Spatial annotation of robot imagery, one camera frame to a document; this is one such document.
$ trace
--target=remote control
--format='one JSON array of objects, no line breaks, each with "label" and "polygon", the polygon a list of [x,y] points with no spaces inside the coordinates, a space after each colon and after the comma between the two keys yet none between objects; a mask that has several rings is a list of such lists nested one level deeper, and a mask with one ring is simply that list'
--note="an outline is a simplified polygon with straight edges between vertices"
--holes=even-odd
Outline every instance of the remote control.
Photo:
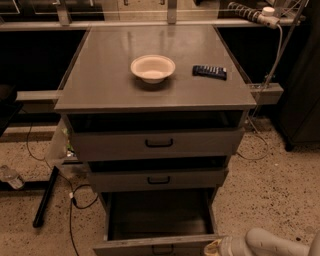
[{"label": "remote control", "polygon": [[222,67],[195,65],[192,68],[192,75],[227,80],[227,69]]}]

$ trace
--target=gray surface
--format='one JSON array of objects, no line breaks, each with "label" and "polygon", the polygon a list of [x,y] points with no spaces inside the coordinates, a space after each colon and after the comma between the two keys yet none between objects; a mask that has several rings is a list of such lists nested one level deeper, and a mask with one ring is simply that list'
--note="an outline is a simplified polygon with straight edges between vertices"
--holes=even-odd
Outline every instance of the gray surface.
[{"label": "gray surface", "polygon": [[[171,58],[175,73],[148,85],[130,71],[142,55]],[[193,77],[193,65],[227,68],[227,81]],[[60,113],[249,109],[247,86],[210,25],[92,28],[55,110]]]}]

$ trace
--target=metal rod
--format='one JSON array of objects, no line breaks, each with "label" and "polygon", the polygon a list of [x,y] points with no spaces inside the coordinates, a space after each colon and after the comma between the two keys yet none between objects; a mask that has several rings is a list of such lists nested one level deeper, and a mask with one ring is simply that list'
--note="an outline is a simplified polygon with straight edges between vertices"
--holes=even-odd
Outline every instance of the metal rod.
[{"label": "metal rod", "polygon": [[43,215],[44,215],[44,212],[46,210],[47,204],[49,202],[50,195],[51,195],[54,183],[56,182],[56,179],[58,177],[58,174],[59,174],[59,169],[57,167],[54,167],[53,170],[52,170],[50,179],[49,179],[49,184],[48,184],[48,186],[47,186],[47,188],[46,188],[46,190],[45,190],[45,192],[43,194],[41,203],[39,205],[39,208],[38,208],[38,211],[37,211],[37,214],[36,214],[36,217],[35,217],[35,219],[33,221],[33,227],[34,228],[39,228],[39,227],[41,227],[43,225]]}]

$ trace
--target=drawer handle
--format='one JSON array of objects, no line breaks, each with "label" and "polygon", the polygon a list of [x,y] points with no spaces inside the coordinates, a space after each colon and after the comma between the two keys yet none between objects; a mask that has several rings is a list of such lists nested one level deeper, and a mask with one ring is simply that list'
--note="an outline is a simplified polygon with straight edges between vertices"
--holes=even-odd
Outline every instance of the drawer handle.
[{"label": "drawer handle", "polygon": [[145,140],[144,142],[148,148],[168,148],[173,145],[173,139],[170,139],[167,143],[159,143],[159,142],[150,142],[149,140]]},{"label": "drawer handle", "polygon": [[170,183],[170,176],[166,177],[163,180],[155,180],[150,177],[148,177],[148,184],[150,185],[163,185],[163,184],[169,184]]},{"label": "drawer handle", "polygon": [[170,245],[170,248],[158,248],[152,245],[152,253],[153,255],[170,255],[174,251],[173,245]]}]

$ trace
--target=black cable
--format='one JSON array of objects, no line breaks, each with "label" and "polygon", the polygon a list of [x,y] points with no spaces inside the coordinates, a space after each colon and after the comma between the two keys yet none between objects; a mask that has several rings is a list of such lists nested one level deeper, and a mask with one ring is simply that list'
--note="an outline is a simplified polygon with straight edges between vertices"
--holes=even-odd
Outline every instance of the black cable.
[{"label": "black cable", "polygon": [[72,242],[72,245],[73,245],[73,248],[74,248],[74,251],[76,253],[77,256],[79,256],[79,253],[78,253],[78,250],[77,250],[77,247],[75,245],[75,242],[74,242],[74,238],[73,238],[73,234],[72,234],[72,205],[74,205],[77,209],[79,210],[83,210],[83,209],[87,209],[89,208],[90,206],[92,206],[97,200],[98,200],[98,196],[96,196],[96,198],[91,202],[89,203],[88,205],[86,206],[78,206],[77,204],[77,200],[76,198],[74,197],[75,193],[80,189],[80,188],[83,188],[83,187],[91,187],[90,184],[82,184],[82,185],[79,185],[78,187],[76,187],[72,193],[71,193],[71,200],[70,200],[70,215],[69,215],[69,232],[70,232],[70,238],[71,238],[71,242]]},{"label": "black cable", "polygon": [[72,243],[73,249],[74,249],[76,255],[79,256],[77,247],[74,243],[73,234],[72,234],[72,205],[73,205],[73,200],[71,199],[70,200],[70,210],[69,210],[69,233],[70,233],[70,238],[71,238],[71,243]]},{"label": "black cable", "polygon": [[[30,156],[32,158],[34,158],[37,161],[45,162],[46,165],[49,167],[49,169],[52,170],[52,167],[49,165],[49,163],[48,163],[48,161],[47,161],[47,159],[45,157],[37,158],[31,153],[31,150],[29,148],[29,136],[30,136],[30,133],[31,133],[31,130],[32,130],[32,126],[33,126],[33,123],[31,123],[31,125],[30,125],[30,129],[29,129],[29,132],[27,134],[27,140],[26,140],[28,152],[29,152],[29,154],[30,154]],[[71,200],[70,200],[70,209],[69,209],[69,233],[70,233],[70,239],[71,239],[71,243],[72,243],[73,249],[74,249],[76,255],[79,256],[77,247],[76,247],[75,242],[74,242],[73,233],[72,233],[72,205],[74,205],[79,210],[87,209],[90,206],[92,206],[98,200],[98,196],[96,196],[96,198],[90,204],[88,204],[86,206],[78,206],[77,201],[76,201],[76,199],[74,197],[74,194],[82,187],[89,187],[90,184],[82,184],[82,185],[78,186],[76,189],[73,190],[73,186],[72,186],[71,181],[69,179],[67,179],[65,176],[63,176],[61,173],[59,173],[58,175],[60,177],[62,177],[65,181],[68,182],[68,184],[70,186],[70,190],[72,192],[71,193],[72,197],[71,197]]]},{"label": "black cable", "polygon": [[97,195],[96,198],[91,203],[89,203],[88,205],[86,205],[86,206],[78,206],[77,200],[74,197],[74,195],[80,188],[83,188],[83,187],[91,187],[91,186],[90,186],[90,184],[82,184],[82,185],[79,185],[78,187],[76,187],[76,189],[72,192],[71,201],[72,201],[73,205],[79,210],[84,210],[84,209],[89,208],[91,205],[93,205],[98,200],[98,195]]}]

